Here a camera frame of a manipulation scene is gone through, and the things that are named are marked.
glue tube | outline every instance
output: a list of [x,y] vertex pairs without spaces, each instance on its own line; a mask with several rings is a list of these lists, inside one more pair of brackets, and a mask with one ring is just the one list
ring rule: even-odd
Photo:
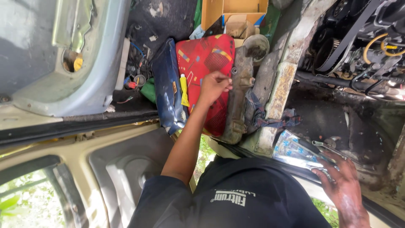
[[181,74],[180,76],[180,86],[181,91],[183,92],[183,95],[181,96],[181,104],[190,107],[187,97],[187,78],[185,77],[185,74]]

person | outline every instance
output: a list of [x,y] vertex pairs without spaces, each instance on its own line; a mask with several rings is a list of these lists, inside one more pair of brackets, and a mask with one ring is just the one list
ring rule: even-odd
[[[145,182],[128,227],[330,227],[302,186],[264,159],[217,156],[191,193],[189,182],[207,112],[222,92],[231,89],[232,80],[220,72],[204,77],[187,124],[161,175]],[[336,160],[339,171],[324,160],[319,162],[334,181],[330,182],[322,171],[312,171],[338,210],[339,226],[370,227],[353,162],[334,153],[327,155]]]

red cushion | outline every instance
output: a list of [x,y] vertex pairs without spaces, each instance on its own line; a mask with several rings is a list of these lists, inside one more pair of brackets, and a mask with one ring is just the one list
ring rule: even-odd
[[[187,95],[190,102],[189,114],[197,103],[200,85],[205,75],[220,71],[231,76],[231,68],[235,59],[235,45],[232,37],[220,34],[197,40],[176,43],[179,73],[187,77]],[[204,133],[220,136],[225,129],[226,104],[228,93],[223,92],[210,107],[204,124]]]

hand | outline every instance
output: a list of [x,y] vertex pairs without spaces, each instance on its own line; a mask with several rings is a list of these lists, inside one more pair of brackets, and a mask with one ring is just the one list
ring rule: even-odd
[[232,79],[219,71],[207,74],[202,80],[200,97],[198,103],[207,107],[211,106],[223,92],[232,89]]
[[370,227],[369,214],[363,207],[361,199],[360,183],[357,178],[356,167],[350,159],[344,159],[341,156],[330,151],[324,153],[336,161],[340,171],[323,159],[318,161],[327,169],[331,178],[320,170],[313,169],[322,183],[327,196],[335,204],[339,215],[339,227]]

cardboard box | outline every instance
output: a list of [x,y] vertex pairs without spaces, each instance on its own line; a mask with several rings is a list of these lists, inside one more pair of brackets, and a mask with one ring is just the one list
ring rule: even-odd
[[222,16],[222,26],[232,15],[246,14],[246,19],[259,27],[267,12],[269,0],[202,0],[201,28],[207,30]]
[[250,23],[246,14],[237,14],[229,17],[224,33],[234,38],[235,48],[243,45],[243,42],[250,36],[259,34],[259,28]]

